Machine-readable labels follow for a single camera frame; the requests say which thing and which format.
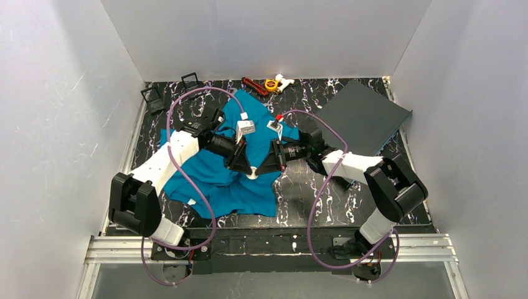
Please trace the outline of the blue garment cloth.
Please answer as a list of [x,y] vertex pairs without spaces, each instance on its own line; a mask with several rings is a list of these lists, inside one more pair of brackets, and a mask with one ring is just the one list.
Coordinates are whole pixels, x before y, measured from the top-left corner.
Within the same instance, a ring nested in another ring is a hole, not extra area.
[[[246,136],[247,158],[251,166],[258,167],[269,152],[271,140],[278,137],[276,132],[266,127],[273,116],[267,107],[249,93],[238,90],[235,96],[237,99],[229,100],[222,109],[226,120],[221,129],[225,136],[233,136],[236,122],[240,118],[240,109],[244,108],[256,127],[254,133]],[[257,179],[250,180],[246,174],[226,169],[223,157],[204,149],[188,159],[181,168],[195,182],[203,196],[199,196],[199,192],[181,173],[175,173],[163,190],[170,200],[192,205],[201,218],[210,218],[205,200],[209,202],[216,217],[233,211],[239,214],[276,216],[272,185],[281,176],[280,171],[262,174]]]

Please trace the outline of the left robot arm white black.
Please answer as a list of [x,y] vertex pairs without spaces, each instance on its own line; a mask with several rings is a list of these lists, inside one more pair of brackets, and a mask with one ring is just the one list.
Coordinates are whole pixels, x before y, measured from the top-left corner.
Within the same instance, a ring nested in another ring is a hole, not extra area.
[[108,218],[142,237],[176,250],[184,229],[165,218],[161,212],[159,195],[175,173],[183,173],[181,166],[200,150],[207,150],[224,158],[231,171],[253,174],[246,155],[246,135],[255,132],[254,122],[241,114],[235,126],[235,136],[220,135],[217,130],[226,117],[223,111],[207,109],[193,120],[178,121],[174,130],[167,130],[167,141],[146,162],[129,173],[117,173],[111,181]]

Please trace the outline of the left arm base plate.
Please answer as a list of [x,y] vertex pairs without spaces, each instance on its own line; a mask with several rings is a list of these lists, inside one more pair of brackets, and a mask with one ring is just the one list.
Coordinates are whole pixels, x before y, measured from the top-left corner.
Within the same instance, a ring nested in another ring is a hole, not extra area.
[[[201,244],[205,239],[197,239],[187,230],[183,233],[181,240],[178,243],[178,247],[192,247]],[[192,250],[176,250],[162,246],[159,242],[152,240],[153,246],[151,250],[151,260],[156,261],[173,261],[173,260],[194,260],[202,259],[199,256],[205,255],[205,259],[209,258],[210,249],[208,245],[200,246],[199,248]]]

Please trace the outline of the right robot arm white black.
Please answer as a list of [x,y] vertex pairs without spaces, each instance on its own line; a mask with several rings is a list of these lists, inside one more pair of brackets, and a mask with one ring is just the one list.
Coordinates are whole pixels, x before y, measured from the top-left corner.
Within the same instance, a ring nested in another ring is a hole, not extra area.
[[362,156],[329,146],[321,130],[300,131],[298,140],[272,140],[270,150],[254,171],[260,176],[283,171],[292,160],[304,159],[315,172],[365,184],[375,209],[355,234],[355,240],[374,246],[427,197],[428,190],[400,156]]

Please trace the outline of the round colourful brooch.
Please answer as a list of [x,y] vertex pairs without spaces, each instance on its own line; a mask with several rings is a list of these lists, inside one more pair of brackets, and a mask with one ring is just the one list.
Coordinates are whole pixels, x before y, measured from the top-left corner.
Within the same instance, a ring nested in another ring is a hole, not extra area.
[[246,177],[250,180],[255,180],[258,178],[258,175],[256,175],[256,168],[252,167],[252,172],[250,174],[247,174]]

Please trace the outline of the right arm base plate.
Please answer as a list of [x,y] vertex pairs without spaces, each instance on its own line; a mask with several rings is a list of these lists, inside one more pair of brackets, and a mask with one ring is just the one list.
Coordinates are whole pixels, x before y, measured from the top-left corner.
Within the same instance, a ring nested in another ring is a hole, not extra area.
[[[341,240],[341,244],[334,244],[328,249],[329,254],[336,260],[361,259],[361,262],[352,267],[352,274],[357,282],[376,283],[384,279],[394,268],[400,253],[400,239],[396,238],[396,243],[387,237],[374,250],[375,245],[368,243],[363,238],[335,238],[334,241]],[[387,270],[382,270],[383,254],[392,257]]]

